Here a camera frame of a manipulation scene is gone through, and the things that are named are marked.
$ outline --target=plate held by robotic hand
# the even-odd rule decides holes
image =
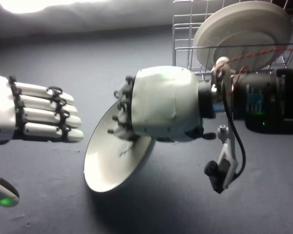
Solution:
[[[94,130],[84,159],[84,177],[89,188],[105,193],[119,188],[147,160],[155,140],[141,136],[135,141],[122,140],[107,132],[117,128],[112,119],[119,109],[115,103]]]

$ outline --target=screw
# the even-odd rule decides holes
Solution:
[[[226,128],[226,126],[224,124],[220,125],[219,128],[220,128],[221,133],[225,133],[226,130],[227,130],[227,128]]]

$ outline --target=back of robotic hand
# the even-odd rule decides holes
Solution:
[[[202,126],[204,117],[215,117],[212,95],[211,82],[199,82],[188,69],[140,70],[136,77],[126,77],[126,84],[114,92],[120,111],[113,119],[118,126],[108,132],[125,140],[138,136],[164,142],[215,139],[214,133],[204,134]]]
[[[12,139],[78,142],[84,134],[74,98],[61,88],[16,82],[0,76],[0,145]],[[0,205],[19,201],[18,191],[0,178]]]

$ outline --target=dish rack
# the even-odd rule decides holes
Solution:
[[[209,50],[214,47],[194,47],[193,38],[196,31],[203,24],[203,22],[216,11],[229,6],[234,3],[248,0],[175,0],[173,2],[173,16],[172,16],[172,65],[187,67],[192,73],[200,76],[202,80],[210,76],[210,67],[207,64],[200,64],[194,53],[195,49]],[[293,22],[293,1],[292,0],[264,0],[277,4],[291,16]],[[245,48],[249,45],[239,46],[226,46],[225,49],[229,50],[233,47],[241,47],[241,56],[244,55]],[[287,50],[282,53],[275,62],[262,70],[252,70],[251,72],[271,72],[278,68],[291,68],[293,67],[293,34],[291,43],[287,44]]]

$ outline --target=plate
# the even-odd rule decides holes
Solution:
[[[84,178],[89,188],[104,193],[118,188],[147,160],[155,141],[141,136],[135,142],[121,140],[108,129],[114,129],[112,120],[119,110],[115,103],[94,130],[84,159]]]
[[[275,49],[275,45],[272,44],[290,43],[291,35],[291,17],[281,7],[264,1],[245,1],[227,6],[205,20],[194,36],[193,46],[220,46],[195,50],[202,66],[211,69],[222,56],[232,59],[246,54],[257,54],[262,50]],[[282,52],[273,52],[254,58],[244,58],[232,62],[230,66],[236,71],[245,65],[250,70],[260,70],[281,55]]]

